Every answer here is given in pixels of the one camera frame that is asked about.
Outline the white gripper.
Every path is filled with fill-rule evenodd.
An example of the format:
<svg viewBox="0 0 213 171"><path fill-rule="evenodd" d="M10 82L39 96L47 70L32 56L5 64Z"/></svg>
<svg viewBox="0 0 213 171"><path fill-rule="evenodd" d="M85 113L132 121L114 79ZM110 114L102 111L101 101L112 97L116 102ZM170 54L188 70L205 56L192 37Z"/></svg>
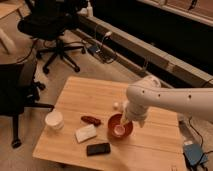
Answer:
<svg viewBox="0 0 213 171"><path fill-rule="evenodd" d="M131 121L137 121L139 122L140 128L142 128L145 125L145 119L147 118L147 111L148 111L147 107L136 105L129 101L124 101L120 124L124 126Z"/></svg>

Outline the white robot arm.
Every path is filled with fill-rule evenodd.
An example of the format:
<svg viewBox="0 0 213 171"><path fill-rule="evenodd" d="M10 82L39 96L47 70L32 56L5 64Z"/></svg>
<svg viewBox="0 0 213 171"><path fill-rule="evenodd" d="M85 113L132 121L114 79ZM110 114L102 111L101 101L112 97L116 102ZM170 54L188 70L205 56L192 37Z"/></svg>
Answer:
<svg viewBox="0 0 213 171"><path fill-rule="evenodd" d="M130 84L126 89L120 123L144 122L148 109L158 107L213 123L213 88L162 88L154 75Z"/></svg>

